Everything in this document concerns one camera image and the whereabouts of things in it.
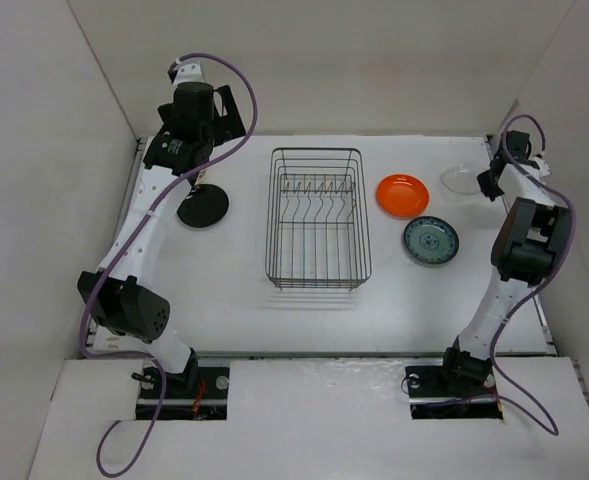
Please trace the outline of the clear glass plate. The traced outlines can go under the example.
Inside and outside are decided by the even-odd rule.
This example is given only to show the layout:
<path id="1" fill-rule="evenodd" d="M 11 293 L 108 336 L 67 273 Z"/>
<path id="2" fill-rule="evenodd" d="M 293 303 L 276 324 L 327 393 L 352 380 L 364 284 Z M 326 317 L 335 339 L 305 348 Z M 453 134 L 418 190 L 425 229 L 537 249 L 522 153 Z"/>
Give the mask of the clear glass plate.
<path id="1" fill-rule="evenodd" d="M 483 167 L 478 164 L 459 164 L 445 170 L 440 175 L 440 182 L 455 194 L 475 195 L 480 192 L 477 177 L 482 172 Z"/>

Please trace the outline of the black plate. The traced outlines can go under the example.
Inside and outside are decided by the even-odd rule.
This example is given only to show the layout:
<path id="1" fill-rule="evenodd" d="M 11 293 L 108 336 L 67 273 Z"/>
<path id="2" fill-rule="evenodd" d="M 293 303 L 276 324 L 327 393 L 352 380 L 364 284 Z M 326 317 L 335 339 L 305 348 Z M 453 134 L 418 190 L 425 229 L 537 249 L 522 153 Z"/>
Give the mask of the black plate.
<path id="1" fill-rule="evenodd" d="M 182 201 L 178 219 L 187 227 L 202 229 L 217 224 L 227 214 L 229 198 L 217 185 L 199 184 Z"/>

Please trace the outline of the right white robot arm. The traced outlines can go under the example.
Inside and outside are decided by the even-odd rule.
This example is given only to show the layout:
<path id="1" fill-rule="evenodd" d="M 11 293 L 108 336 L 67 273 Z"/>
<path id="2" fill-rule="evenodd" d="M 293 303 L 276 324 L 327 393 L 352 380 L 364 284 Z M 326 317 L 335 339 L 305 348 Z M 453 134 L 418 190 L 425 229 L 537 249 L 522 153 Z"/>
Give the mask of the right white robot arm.
<path id="1" fill-rule="evenodd" d="M 504 132 L 477 182 L 485 197 L 506 200 L 509 211 L 492 246 L 489 286 L 436 369 L 439 387 L 463 396 L 483 389 L 495 371 L 492 356 L 512 310 L 558 269 L 572 234 L 571 210 L 543 187 L 541 157 L 531 154 L 527 133 Z"/>

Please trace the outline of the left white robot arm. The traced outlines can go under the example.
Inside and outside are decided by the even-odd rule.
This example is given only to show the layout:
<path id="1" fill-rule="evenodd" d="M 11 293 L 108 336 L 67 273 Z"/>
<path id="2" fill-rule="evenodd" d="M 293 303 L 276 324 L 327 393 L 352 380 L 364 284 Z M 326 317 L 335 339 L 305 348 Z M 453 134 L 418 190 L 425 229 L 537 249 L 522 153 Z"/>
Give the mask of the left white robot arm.
<path id="1" fill-rule="evenodd" d="M 153 290 L 161 246 L 181 203 L 192 190 L 215 148 L 251 133 L 243 124 L 232 90 L 204 82 L 176 86 L 173 99 L 158 109 L 159 132 L 145 146 L 137 184 L 125 220 L 108 254 L 94 271 L 77 281 L 85 303 L 79 344 L 95 322 L 134 344 L 129 358 L 155 359 L 163 384 L 178 397 L 197 387 L 197 371 L 188 365 L 193 351 L 170 324 L 170 304 Z"/>

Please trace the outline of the blue patterned plate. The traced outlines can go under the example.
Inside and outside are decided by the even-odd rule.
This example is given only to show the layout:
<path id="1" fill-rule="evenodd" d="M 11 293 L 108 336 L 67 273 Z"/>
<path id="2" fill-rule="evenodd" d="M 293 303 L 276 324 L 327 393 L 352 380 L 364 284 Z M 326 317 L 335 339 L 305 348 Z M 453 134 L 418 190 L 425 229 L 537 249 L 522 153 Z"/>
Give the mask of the blue patterned plate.
<path id="1" fill-rule="evenodd" d="M 450 262 L 460 248 L 456 230 L 435 216 L 412 219 L 402 235 L 405 250 L 418 262 L 438 266 Z"/>

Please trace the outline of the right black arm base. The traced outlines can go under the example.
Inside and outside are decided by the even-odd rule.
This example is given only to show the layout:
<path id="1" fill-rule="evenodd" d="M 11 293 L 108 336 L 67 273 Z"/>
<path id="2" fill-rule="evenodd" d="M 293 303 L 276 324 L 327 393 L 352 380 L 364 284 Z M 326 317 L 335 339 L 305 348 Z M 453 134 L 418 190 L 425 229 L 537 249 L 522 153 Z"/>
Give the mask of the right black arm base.
<path id="1" fill-rule="evenodd" d="M 493 386 L 455 385 L 442 375 L 440 365 L 410 365 L 401 388 L 410 400 L 413 420 L 502 420 Z"/>

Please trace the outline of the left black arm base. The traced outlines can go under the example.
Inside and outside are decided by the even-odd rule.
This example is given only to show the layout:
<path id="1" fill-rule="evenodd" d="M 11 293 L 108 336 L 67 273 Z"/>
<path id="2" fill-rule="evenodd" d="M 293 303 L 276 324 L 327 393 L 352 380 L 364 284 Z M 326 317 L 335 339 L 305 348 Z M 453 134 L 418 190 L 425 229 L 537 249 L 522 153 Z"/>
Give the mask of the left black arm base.
<path id="1" fill-rule="evenodd" d="M 163 421 L 223 421 L 227 419 L 230 369 L 224 366 L 200 366 L 186 380 L 169 375 L 158 419 Z M 161 393 L 157 368 L 145 367 L 132 378 L 140 383 L 135 406 L 136 420 L 151 420 Z"/>

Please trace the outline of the orange plate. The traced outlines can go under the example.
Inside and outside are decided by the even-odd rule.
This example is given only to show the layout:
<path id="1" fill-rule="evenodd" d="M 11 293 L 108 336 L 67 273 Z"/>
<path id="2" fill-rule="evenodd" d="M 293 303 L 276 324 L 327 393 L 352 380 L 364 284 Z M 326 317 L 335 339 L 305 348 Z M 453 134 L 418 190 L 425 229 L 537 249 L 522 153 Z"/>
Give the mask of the orange plate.
<path id="1" fill-rule="evenodd" d="M 430 194 L 418 178 L 408 174 L 392 174 L 379 182 L 376 200 L 389 215 L 412 218 L 420 216 L 426 210 Z"/>

